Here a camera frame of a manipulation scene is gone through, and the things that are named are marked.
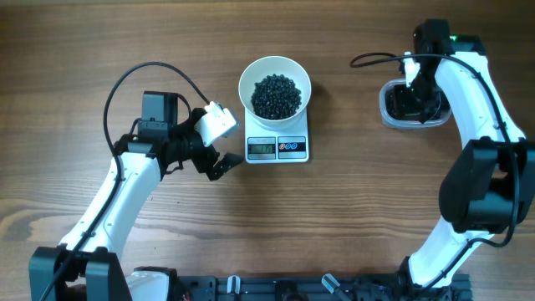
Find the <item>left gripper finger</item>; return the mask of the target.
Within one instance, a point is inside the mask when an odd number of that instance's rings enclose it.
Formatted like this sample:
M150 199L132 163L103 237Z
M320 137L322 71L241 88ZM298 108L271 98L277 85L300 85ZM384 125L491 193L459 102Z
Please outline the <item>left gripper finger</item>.
M224 175L224 169L220 165L213 166L208 172L207 176L210 181L216 181Z
M224 174L225 174L228 171L230 171L232 168L243 163L244 160L245 158L243 156L232 154L232 153L226 153L223 156L223 158L215 164L215 166L216 165L222 166L224 169Z

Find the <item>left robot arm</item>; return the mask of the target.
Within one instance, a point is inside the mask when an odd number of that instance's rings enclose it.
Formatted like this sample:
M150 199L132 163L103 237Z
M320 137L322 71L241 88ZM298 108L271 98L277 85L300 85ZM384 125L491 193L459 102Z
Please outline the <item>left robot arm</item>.
M124 275L120 258L141 208L170 165L191 161L211 181L242 163L220 155L216 139L234 130L232 112L213 101L189 108L177 121L177 93L146 91L141 117L113 144L105 180L84 215L57 247L39 247L30 259L34 300L187 300L189 290L174 268L140 267Z

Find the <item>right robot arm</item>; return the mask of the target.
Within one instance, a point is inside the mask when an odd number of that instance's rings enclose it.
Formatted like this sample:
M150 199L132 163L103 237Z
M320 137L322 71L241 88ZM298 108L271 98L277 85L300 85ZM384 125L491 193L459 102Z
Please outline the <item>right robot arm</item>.
M404 262L413 298L451 289L456 270L494 236L512 239L534 197L534 145L514 124L492 82L477 36L453 35L429 19L400 58L399 80L380 93L383 121L398 129L454 119L462 150L439 190L440 219L423 246Z

